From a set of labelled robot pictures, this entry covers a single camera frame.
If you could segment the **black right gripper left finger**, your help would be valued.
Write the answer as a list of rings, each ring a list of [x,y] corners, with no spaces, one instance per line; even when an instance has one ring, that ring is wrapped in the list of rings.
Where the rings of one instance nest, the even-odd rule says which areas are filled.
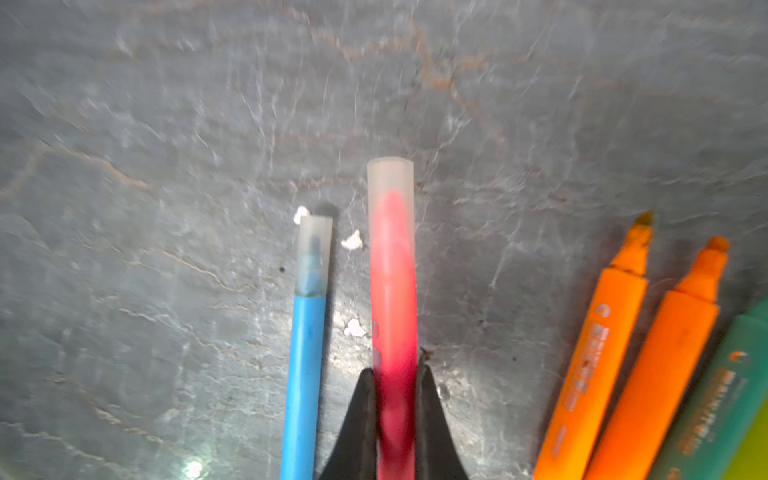
[[[374,480],[377,468],[377,397],[374,371],[358,377],[334,448],[320,480]]]

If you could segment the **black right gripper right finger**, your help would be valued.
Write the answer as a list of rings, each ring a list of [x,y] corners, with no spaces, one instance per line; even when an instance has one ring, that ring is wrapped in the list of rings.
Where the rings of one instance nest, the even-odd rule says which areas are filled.
[[[468,480],[453,443],[430,356],[419,358],[415,381],[415,478],[418,480]]]

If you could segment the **light blue marker pen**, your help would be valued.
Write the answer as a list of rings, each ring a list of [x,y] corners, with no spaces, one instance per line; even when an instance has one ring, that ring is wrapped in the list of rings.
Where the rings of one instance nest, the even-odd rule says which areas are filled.
[[[299,226],[282,479],[314,475],[332,232],[333,219],[327,216],[307,215]]]

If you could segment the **dark orange marker pen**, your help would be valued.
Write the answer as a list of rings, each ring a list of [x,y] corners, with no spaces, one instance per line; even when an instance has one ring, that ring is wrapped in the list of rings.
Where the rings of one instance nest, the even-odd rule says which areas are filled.
[[[602,270],[532,478],[581,479],[586,471],[648,281],[654,214],[637,217]]]

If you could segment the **red marker pen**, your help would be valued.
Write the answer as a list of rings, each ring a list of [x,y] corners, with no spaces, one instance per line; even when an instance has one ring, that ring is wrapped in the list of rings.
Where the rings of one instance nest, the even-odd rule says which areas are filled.
[[[370,161],[367,187],[377,477],[413,479],[418,365],[413,162]]]

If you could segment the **teal green marker pen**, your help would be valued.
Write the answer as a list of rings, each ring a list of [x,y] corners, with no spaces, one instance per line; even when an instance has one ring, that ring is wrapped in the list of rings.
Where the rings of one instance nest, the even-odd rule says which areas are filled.
[[[736,316],[672,425],[650,479],[720,479],[767,396],[767,301]]]

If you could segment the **lime green marker pen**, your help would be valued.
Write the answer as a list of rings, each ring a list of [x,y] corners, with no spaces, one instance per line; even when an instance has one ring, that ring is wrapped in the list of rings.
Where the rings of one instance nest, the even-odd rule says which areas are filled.
[[[723,480],[767,480],[767,402],[764,402],[734,455]]]

